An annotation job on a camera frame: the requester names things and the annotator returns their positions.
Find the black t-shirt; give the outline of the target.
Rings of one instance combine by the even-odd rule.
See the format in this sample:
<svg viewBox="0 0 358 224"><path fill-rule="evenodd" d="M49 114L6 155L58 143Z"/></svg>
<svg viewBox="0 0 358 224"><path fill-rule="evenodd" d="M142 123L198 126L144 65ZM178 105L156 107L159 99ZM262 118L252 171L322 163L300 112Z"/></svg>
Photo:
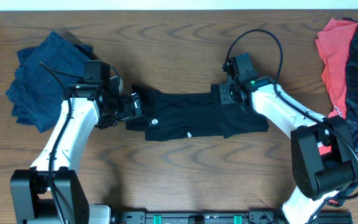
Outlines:
<svg viewBox="0 0 358 224"><path fill-rule="evenodd" d="M147 141L169 141L205 136L229 138L268 131L266 117L240 105L222 105L219 85L209 93L169 94L132 85L140 95L143 115L126 122L126 129L144 133Z"/></svg>

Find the red t-shirt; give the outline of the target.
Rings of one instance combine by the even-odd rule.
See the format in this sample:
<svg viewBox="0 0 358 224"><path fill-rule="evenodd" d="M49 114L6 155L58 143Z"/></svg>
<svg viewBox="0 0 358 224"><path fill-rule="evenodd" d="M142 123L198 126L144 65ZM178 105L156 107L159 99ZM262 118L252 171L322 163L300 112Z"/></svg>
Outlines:
<svg viewBox="0 0 358 224"><path fill-rule="evenodd" d="M333 106L328 117L340 116L347 121L354 134L356 119L354 110L346 106L347 81L346 64L349 60L350 44L358 28L358 22L330 19L322 31L317 33L316 48L324 63L321 78L326 86Z"/></svg>

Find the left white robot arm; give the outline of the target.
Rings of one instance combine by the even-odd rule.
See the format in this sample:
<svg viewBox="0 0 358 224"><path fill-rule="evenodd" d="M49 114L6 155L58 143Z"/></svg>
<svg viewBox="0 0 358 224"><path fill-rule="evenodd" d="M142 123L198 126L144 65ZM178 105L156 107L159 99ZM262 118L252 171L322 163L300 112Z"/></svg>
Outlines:
<svg viewBox="0 0 358 224"><path fill-rule="evenodd" d="M91 205L77 172L94 128L117 125L142 113L138 93L104 85L70 85L58 122L29 169L14 171L10 188L17 223L119 223L104 204Z"/></svg>

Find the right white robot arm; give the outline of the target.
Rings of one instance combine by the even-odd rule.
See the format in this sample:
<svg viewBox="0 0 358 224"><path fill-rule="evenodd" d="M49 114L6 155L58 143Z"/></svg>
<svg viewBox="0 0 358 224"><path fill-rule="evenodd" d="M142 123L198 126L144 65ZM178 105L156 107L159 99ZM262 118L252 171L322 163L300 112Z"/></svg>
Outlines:
<svg viewBox="0 0 358 224"><path fill-rule="evenodd" d="M358 160L344 119L328 118L297 102L270 77L228 76L218 102L271 120L291 141L296 187L276 211L249 210L234 223L352 223L349 212L323 212L340 191L358 181Z"/></svg>

